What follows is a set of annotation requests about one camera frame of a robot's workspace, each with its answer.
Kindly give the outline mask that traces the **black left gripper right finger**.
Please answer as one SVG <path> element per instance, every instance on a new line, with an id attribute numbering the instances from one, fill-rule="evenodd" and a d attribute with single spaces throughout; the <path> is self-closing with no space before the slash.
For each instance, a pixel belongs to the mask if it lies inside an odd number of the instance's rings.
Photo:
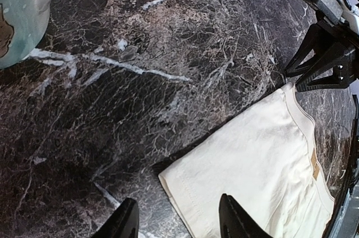
<path id="1" fill-rule="evenodd" d="M 221 196 L 219 224 L 221 238 L 272 238 L 231 195 Z"/>

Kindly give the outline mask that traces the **beige boxer underwear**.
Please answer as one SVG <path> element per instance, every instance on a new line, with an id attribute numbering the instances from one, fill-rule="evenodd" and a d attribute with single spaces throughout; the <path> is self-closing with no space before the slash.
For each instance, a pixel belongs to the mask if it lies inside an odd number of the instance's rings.
<path id="1" fill-rule="evenodd" d="M 288 83 L 231 119 L 159 174 L 193 237 L 219 237 L 233 196 L 272 237 L 322 237 L 334 198 L 316 156 L 315 121 Z"/>

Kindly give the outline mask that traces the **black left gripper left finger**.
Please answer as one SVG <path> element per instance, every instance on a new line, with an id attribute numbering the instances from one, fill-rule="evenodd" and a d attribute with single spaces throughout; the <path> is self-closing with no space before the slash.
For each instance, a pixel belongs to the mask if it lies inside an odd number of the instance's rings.
<path id="1" fill-rule="evenodd" d="M 138 238 L 139 206 L 126 198 L 91 238 Z"/>

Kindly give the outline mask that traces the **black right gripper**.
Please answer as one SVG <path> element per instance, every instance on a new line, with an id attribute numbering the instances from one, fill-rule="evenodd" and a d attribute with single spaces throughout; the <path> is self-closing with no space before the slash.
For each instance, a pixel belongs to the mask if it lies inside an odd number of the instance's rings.
<path id="1" fill-rule="evenodd" d="M 334 25 L 347 25 L 358 33 L 358 4 L 349 0 L 303 0 Z M 358 49 L 337 42 L 333 27 L 325 20 L 312 24 L 298 51 L 286 66 L 288 77 L 296 81 L 298 92 L 319 89 L 346 89 L 358 79 Z"/>

